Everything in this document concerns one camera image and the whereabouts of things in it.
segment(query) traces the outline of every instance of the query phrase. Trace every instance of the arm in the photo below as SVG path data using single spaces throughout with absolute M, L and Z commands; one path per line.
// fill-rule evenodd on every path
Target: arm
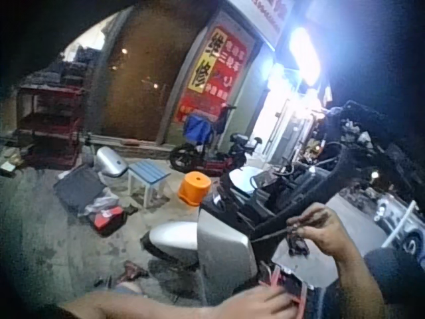
M 214 308 L 183 308 L 142 296 L 93 292 L 61 308 L 81 319 L 294 319 L 297 309 L 282 288 L 247 290 Z
M 343 291 L 343 317 L 384 318 L 384 300 L 378 284 L 334 211 L 315 203 L 301 216 L 289 219 L 288 225 L 306 223 L 320 215 L 326 216 L 320 228 L 306 226 L 297 231 L 300 236 L 311 239 L 324 254 L 335 260 L 339 284 Z

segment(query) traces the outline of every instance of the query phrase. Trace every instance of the yellow sign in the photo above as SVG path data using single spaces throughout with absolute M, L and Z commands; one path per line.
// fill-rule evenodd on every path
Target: yellow sign
M 215 62 L 220 56 L 221 50 L 226 43 L 227 34 L 216 28 L 208 40 L 201 57 L 192 73 L 188 88 L 198 93 L 203 93 L 208 79 L 213 71 Z

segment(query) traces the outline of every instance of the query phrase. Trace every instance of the orange stool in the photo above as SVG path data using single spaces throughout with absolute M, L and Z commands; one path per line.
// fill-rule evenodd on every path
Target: orange stool
M 199 206 L 204 196 L 209 192 L 211 180 L 208 176 L 192 171 L 185 175 L 185 179 L 181 182 L 179 198 L 190 206 Z

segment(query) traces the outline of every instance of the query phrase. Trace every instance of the shop sign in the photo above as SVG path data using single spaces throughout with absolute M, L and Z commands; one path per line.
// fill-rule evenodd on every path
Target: shop sign
M 228 0 L 276 47 L 295 0 Z
M 249 56 L 246 46 L 224 27 L 211 33 L 178 105 L 182 122 L 193 110 L 216 120 Z

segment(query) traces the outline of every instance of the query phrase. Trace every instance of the hand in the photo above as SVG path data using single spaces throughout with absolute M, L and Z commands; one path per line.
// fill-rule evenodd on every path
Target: hand
M 295 319 L 297 308 L 282 287 L 244 291 L 211 309 L 209 319 Z
M 320 203 L 308 207 L 301 216 L 288 219 L 289 226 L 296 223 L 305 224 L 313 219 L 323 218 L 320 228 L 303 226 L 297 234 L 303 238 L 311 239 L 322 251 L 332 256 L 336 261 L 346 261 L 358 258 L 359 252 L 345 230 L 336 212 Z

